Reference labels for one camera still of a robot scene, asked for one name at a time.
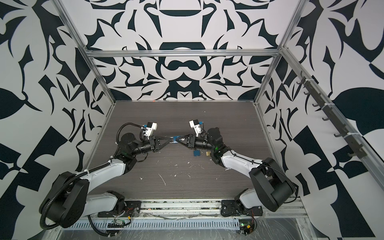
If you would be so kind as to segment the blue padlock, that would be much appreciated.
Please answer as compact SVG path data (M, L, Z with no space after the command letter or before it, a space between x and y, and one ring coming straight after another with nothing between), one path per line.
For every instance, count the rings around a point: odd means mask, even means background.
M194 150L193 154L194 154L194 157L199 157L201 155L201 151L200 150Z
M178 143L177 138L178 138L178 136L171 137L170 138L170 144L177 144Z

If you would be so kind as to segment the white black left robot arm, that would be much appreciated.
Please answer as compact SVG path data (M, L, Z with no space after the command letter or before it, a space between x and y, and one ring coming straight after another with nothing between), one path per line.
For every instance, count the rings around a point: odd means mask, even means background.
M117 149L106 163L78 173L64 172L57 177L39 208L42 229L51 230L58 226L68 228L80 218L86 216L91 219L92 215L98 213L108 213L110 216L125 213L123 195L115 191L91 195L91 191L130 172L138 163L138 155L156 153L168 144L161 143L166 138L154 135L156 123L138 126L141 130L139 140L133 133L121 134L129 125L125 123L119 128Z

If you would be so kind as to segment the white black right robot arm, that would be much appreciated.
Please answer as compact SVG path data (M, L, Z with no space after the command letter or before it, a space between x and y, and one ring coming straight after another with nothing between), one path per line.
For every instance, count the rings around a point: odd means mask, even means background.
M224 217L248 215L262 207L276 212L296 193L294 184L274 159L262 161L235 152L224 144L219 128L211 128L202 136L176 137L175 141L189 149L209 151L216 165L237 171L251 180L253 189L242 191L229 204L222 205Z

